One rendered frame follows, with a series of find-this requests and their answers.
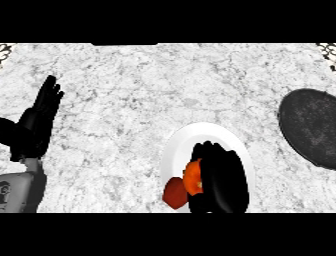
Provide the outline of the black round pan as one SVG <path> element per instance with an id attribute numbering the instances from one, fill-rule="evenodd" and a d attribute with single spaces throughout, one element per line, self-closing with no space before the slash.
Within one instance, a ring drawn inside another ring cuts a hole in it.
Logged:
<path id="1" fill-rule="evenodd" d="M 288 144 L 317 167 L 336 171 L 336 97 L 297 89 L 279 106 L 279 127 Z"/>

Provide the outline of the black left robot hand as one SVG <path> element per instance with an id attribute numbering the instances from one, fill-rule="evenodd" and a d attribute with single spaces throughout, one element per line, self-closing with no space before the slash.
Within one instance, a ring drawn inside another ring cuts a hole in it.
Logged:
<path id="1" fill-rule="evenodd" d="M 0 143 L 10 148 L 10 161 L 40 159 L 49 149 L 54 117 L 65 92 L 50 75 L 38 91 L 34 105 L 18 122 L 0 117 Z"/>

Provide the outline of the orange squash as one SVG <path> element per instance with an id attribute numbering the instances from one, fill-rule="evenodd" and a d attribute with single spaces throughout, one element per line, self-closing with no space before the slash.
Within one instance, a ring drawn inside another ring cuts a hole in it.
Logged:
<path id="1" fill-rule="evenodd" d="M 204 192 L 201 177 L 201 159 L 190 162 L 183 174 L 184 188 L 192 196 Z"/>

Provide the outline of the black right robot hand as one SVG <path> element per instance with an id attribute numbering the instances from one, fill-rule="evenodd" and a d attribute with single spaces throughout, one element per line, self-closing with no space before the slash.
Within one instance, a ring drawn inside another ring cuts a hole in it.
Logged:
<path id="1" fill-rule="evenodd" d="M 249 205 L 246 174 L 241 157 L 218 143 L 198 143 L 192 159 L 199 160 L 204 192 L 189 195 L 192 213 L 245 213 Z"/>

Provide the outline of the red vegetable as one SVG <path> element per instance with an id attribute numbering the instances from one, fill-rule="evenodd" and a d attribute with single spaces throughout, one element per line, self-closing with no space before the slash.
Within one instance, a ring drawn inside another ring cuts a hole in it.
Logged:
<path id="1" fill-rule="evenodd" d="M 180 177 L 173 177 L 165 185 L 162 200 L 173 209 L 178 209 L 187 203 L 187 191 Z"/>

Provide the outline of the white plate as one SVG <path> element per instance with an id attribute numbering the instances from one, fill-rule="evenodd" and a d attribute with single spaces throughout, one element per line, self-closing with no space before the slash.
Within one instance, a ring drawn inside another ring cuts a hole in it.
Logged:
<path id="1" fill-rule="evenodd" d="M 192 159 L 193 147 L 198 143 L 204 143 L 205 141 L 218 143 L 227 151 L 235 150 L 241 157 L 246 174 L 251 204 L 255 172 L 246 146 L 236 135 L 223 126 L 214 123 L 199 122 L 189 124 L 177 130 L 170 138 L 161 160 L 164 189 L 167 182 L 173 177 L 180 177 L 183 179 L 186 166 L 190 162 L 196 161 Z M 180 212 L 190 212 L 189 195 L 190 194 L 187 192 L 187 203 L 181 208 L 174 210 L 178 210 Z"/>

